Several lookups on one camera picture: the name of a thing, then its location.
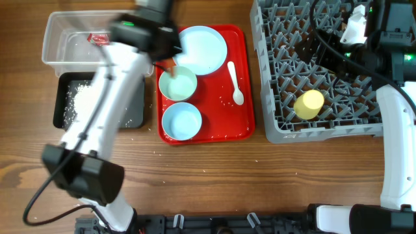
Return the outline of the white rice pile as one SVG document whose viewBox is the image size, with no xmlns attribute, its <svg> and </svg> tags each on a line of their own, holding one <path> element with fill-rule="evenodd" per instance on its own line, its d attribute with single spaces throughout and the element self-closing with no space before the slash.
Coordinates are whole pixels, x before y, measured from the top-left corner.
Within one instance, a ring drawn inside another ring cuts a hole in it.
<svg viewBox="0 0 416 234">
<path fill-rule="evenodd" d="M 68 93 L 71 98 L 66 107 L 65 121 L 72 122 L 76 117 L 87 119 L 94 110 L 100 91 L 92 85 L 78 84 L 74 91 Z"/>
</svg>

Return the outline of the red sauce packet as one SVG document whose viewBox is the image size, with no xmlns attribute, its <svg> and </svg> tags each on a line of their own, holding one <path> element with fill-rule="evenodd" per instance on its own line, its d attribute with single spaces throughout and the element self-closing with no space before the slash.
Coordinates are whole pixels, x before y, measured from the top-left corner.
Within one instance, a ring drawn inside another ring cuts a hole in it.
<svg viewBox="0 0 416 234">
<path fill-rule="evenodd" d="M 110 44 L 109 36 L 107 33 L 90 33 L 87 41 L 97 46 L 107 46 Z"/>
</svg>

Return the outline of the white plastic spoon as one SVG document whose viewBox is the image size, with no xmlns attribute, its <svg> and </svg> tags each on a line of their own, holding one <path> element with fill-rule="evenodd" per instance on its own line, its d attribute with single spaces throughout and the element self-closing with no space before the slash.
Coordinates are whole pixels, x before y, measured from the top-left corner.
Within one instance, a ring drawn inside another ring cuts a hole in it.
<svg viewBox="0 0 416 234">
<path fill-rule="evenodd" d="M 237 72 L 235 69 L 235 64 L 232 61 L 229 61 L 227 63 L 227 68 L 233 83 L 233 87 L 234 87 L 234 91 L 233 91 L 233 100 L 237 105 L 243 105 L 244 104 L 244 95 L 243 93 L 240 91 L 240 88 L 238 86 L 238 81 L 237 81 Z"/>
</svg>

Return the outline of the orange carrot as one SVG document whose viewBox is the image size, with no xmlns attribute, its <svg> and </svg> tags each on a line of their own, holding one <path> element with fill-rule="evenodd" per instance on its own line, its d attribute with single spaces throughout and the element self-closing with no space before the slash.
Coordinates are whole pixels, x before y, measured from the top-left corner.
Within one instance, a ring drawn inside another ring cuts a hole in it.
<svg viewBox="0 0 416 234">
<path fill-rule="evenodd" d="M 169 74 L 173 77 L 175 75 L 175 67 L 176 63 L 174 62 L 173 58 L 166 59 L 164 61 L 164 68 L 166 72 L 169 72 Z"/>
</svg>

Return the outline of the green bowl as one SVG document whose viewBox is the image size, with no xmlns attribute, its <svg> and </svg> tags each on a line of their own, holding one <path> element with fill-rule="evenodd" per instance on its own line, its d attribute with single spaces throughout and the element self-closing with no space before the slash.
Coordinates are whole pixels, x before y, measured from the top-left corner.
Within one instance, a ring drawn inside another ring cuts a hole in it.
<svg viewBox="0 0 416 234">
<path fill-rule="evenodd" d="M 174 66 L 174 75 L 164 71 L 159 77 L 159 90 L 167 99 L 175 102 L 188 100 L 196 91 L 198 79 L 184 66 Z"/>
</svg>

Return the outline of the yellow plastic cup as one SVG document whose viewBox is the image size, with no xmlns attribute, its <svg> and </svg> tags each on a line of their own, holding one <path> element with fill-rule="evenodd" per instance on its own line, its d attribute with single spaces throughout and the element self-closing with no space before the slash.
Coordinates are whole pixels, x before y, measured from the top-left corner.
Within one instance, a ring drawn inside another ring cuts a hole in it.
<svg viewBox="0 0 416 234">
<path fill-rule="evenodd" d="M 324 104 L 324 96 L 318 90 L 308 90 L 294 103 L 294 112 L 303 120 L 313 119 L 318 115 Z"/>
</svg>

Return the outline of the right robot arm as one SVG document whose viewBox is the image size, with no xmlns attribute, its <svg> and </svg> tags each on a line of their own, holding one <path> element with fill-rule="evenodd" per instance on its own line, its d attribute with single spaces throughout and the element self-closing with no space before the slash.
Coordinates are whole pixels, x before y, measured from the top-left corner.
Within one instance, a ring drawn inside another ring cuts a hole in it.
<svg viewBox="0 0 416 234">
<path fill-rule="evenodd" d="M 345 45 L 317 28 L 296 44 L 304 62 L 315 62 L 337 80 L 370 77 L 383 124 L 384 177 L 379 205 L 311 204 L 304 229 L 315 233 L 415 232 L 415 36 L 413 4 L 372 1 L 365 11 L 365 42 Z"/>
</svg>

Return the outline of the light blue bowl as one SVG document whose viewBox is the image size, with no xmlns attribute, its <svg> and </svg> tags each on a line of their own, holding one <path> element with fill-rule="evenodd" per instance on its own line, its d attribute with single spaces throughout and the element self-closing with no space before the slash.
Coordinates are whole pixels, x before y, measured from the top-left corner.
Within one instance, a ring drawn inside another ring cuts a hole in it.
<svg viewBox="0 0 416 234">
<path fill-rule="evenodd" d="M 202 115 L 190 103 L 174 103 L 165 110 L 162 116 L 162 129 L 174 140 L 190 140 L 198 134 L 201 128 Z"/>
</svg>

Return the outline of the light blue plate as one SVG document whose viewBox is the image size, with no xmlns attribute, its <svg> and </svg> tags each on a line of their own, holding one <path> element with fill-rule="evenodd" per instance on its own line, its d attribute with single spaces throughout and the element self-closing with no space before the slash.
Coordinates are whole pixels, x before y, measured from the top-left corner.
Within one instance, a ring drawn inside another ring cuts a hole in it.
<svg viewBox="0 0 416 234">
<path fill-rule="evenodd" d="M 174 57 L 178 66 L 184 66 L 196 75 L 209 75 L 226 61 L 228 47 L 224 37 L 207 26 L 193 26 L 179 33 L 182 52 Z"/>
</svg>

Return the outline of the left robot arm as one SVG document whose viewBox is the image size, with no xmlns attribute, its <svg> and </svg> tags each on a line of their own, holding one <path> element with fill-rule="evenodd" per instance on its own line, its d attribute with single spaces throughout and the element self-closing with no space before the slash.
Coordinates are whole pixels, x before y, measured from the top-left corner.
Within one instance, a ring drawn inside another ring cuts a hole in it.
<svg viewBox="0 0 416 234">
<path fill-rule="evenodd" d="M 137 88 L 153 65 L 182 51 L 172 0 L 149 1 L 109 24 L 109 44 L 92 81 L 92 106 L 76 117 L 43 164 L 54 183 L 93 210 L 109 233 L 137 233 L 137 212 L 121 192 L 124 168 L 111 163 L 115 136 Z"/>
</svg>

